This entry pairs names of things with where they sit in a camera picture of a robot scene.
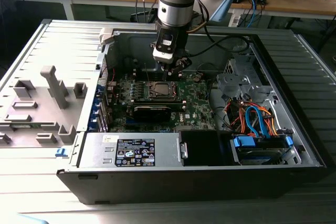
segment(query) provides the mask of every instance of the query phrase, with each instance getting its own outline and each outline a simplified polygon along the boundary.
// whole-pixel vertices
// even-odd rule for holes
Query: capacitor
[[[201,81],[201,78],[199,76],[195,76],[193,78],[193,81],[196,82],[196,83],[199,83]]]

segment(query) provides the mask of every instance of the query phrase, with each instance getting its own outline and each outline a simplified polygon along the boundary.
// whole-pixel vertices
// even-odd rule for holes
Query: motherboard
[[[213,130],[206,81],[182,74],[174,81],[125,74],[113,83],[110,132]]]

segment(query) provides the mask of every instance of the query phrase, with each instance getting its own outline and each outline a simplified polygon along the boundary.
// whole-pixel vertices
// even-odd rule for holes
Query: floor
[[[5,55],[0,59],[0,76],[14,61],[42,19],[66,19],[63,7],[60,4],[8,0],[1,0],[1,2],[3,14],[0,17],[2,26],[0,39],[6,43],[0,44],[0,51],[3,52],[2,55]],[[75,5],[77,20],[129,22],[130,15],[134,12],[133,7],[105,8],[104,6]],[[214,23],[212,25],[227,26],[229,19],[230,15],[227,15],[220,24]],[[262,16],[260,20],[252,24],[252,27],[265,28],[269,23],[269,28],[283,29],[287,22],[288,18]],[[291,29],[295,33],[302,34],[307,42],[315,48],[325,31],[325,27],[325,20],[318,22],[314,19],[301,19],[294,22]],[[320,52],[320,56],[333,71],[336,71],[336,65],[332,62],[332,57],[336,56],[335,43],[336,37],[331,38]]]

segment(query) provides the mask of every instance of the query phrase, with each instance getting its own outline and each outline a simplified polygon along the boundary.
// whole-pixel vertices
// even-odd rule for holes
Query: sticker
[[[118,139],[115,165],[155,166],[155,140]]]
[[[12,125],[12,128],[31,128],[30,125]]]
[[[118,141],[119,136],[116,135],[104,135],[103,143],[116,143]]]

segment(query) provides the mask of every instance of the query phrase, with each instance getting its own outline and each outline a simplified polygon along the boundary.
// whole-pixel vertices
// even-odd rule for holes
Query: wire bundle
[[[263,129],[263,123],[265,123],[267,133],[270,136],[277,136],[279,135],[274,127],[274,118],[273,115],[265,108],[261,107],[256,103],[253,102],[234,102],[230,101],[224,111],[227,113],[228,109],[230,109],[231,106],[238,107],[238,114],[239,116],[233,120],[233,122],[230,124],[231,129],[234,132],[239,132],[240,134],[247,134],[249,136],[258,137],[258,131],[256,130],[257,124],[259,124],[260,130],[265,134],[265,131]],[[262,118],[259,118],[258,120],[255,120],[254,123],[251,125],[249,121],[249,115],[248,113],[256,114],[258,117],[258,110],[260,113],[262,113]]]

